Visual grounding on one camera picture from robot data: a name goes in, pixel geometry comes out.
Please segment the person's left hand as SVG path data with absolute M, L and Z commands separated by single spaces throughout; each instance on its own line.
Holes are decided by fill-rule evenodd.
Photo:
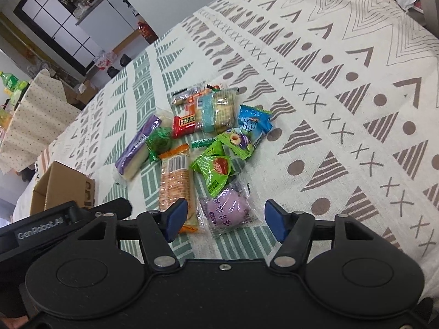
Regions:
M 27 316 L 21 316 L 18 318 L 8 318 L 6 316 L 0 317 L 0 328 L 1 329 L 20 329 L 23 325 L 28 323 L 29 319 Z

